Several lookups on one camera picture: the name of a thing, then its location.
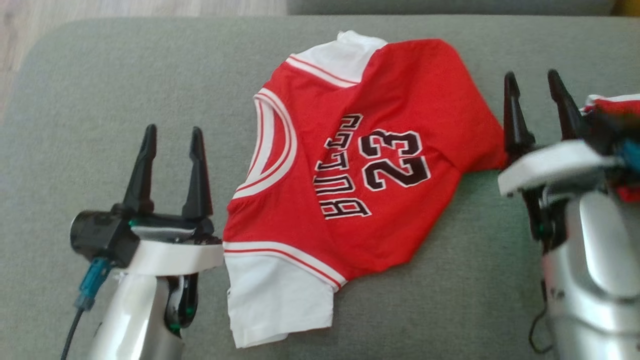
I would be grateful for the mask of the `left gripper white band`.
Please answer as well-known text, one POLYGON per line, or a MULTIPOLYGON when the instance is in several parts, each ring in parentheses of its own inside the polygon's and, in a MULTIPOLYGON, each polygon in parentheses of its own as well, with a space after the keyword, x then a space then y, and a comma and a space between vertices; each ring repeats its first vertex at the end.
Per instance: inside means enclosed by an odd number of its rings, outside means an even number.
POLYGON ((146 127, 122 203, 112 212, 125 220, 114 268, 127 274, 167 280, 169 299, 164 323, 179 336, 192 325, 199 305, 199 274, 222 264, 222 241, 214 235, 213 203, 204 135, 194 126, 189 158, 189 190, 179 215, 156 214, 151 200, 153 161, 157 152, 157 127, 146 127))

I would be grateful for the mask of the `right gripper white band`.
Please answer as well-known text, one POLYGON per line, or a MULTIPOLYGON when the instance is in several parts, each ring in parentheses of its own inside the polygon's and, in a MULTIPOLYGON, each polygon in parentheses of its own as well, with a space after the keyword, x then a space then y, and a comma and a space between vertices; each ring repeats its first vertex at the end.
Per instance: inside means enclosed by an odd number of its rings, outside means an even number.
POLYGON ((621 158, 574 140, 581 112, 556 69, 547 71, 547 82, 562 142, 534 150, 536 139, 522 113, 515 74, 508 71, 503 78, 503 145, 511 164, 498 175, 499 194, 522 197, 531 237, 546 250, 578 236, 586 249, 601 249, 607 241, 617 245, 621 212, 607 191, 607 175, 620 168, 621 158))

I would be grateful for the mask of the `red white-sleeved Bulls jersey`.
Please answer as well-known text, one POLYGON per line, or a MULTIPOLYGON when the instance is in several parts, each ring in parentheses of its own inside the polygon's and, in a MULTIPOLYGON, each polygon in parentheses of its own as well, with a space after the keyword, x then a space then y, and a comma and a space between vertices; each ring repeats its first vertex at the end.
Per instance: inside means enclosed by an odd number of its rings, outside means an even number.
POLYGON ((329 328, 348 282, 406 264, 462 177, 506 162, 455 48, 354 30, 291 54, 254 95, 257 136, 222 231, 235 346, 329 328))

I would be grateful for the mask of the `large grey sofa seat cushion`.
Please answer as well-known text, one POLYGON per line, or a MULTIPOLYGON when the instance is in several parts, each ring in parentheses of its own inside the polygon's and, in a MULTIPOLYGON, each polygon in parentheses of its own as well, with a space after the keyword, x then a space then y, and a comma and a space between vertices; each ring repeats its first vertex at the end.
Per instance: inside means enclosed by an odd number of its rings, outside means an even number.
MULTIPOLYGON (((253 95, 288 55, 354 30, 457 49, 490 109, 503 116, 514 71, 540 144, 560 139, 547 71, 579 105, 640 92, 640 18, 560 16, 283 16, 110 18, 68 23, 22 62, 0 124, 0 360, 60 360, 87 271, 70 248, 82 210, 122 200, 144 130, 158 127, 152 198, 179 214, 191 131, 205 135, 215 230, 249 168, 253 95)), ((542 309, 540 246, 522 199, 497 175, 467 175, 409 264, 336 295, 333 326, 238 350, 224 268, 199 278, 185 360, 552 360, 528 344, 542 309)))

